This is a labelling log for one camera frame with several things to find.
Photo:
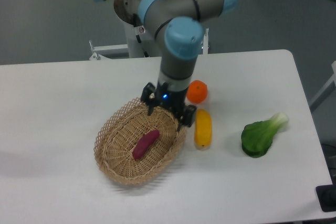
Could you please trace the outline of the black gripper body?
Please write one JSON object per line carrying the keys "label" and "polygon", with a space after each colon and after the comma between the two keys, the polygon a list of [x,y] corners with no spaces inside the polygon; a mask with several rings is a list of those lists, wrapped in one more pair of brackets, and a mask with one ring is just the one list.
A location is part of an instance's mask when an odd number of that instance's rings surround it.
{"label": "black gripper body", "polygon": [[157,106],[160,106],[170,112],[178,118],[184,110],[185,105],[185,98],[187,89],[182,91],[171,91],[168,89],[168,84],[163,83],[157,85],[156,88],[156,99],[157,99]]}

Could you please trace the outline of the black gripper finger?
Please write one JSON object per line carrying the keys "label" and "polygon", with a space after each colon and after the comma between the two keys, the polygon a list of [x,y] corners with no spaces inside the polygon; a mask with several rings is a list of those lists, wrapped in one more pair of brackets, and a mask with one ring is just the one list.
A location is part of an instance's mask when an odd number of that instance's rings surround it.
{"label": "black gripper finger", "polygon": [[177,118],[179,132],[183,127],[191,127],[195,122],[197,107],[194,105],[187,105],[184,107],[183,113]]}
{"label": "black gripper finger", "polygon": [[149,82],[142,91],[141,102],[145,103],[148,107],[148,115],[151,115],[154,111],[154,108],[158,105],[156,99],[156,89],[155,86]]}

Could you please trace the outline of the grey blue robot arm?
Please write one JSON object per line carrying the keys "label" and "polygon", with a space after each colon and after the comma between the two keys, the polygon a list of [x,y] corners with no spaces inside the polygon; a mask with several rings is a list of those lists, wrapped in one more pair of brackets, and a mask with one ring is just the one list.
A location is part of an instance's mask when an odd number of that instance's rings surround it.
{"label": "grey blue robot arm", "polygon": [[171,112],[179,126],[192,126],[196,107],[186,105],[185,98],[197,56],[206,47],[202,22],[236,4],[237,0],[113,0],[129,56],[161,57],[157,85],[147,84],[141,95],[149,113],[159,106]]}

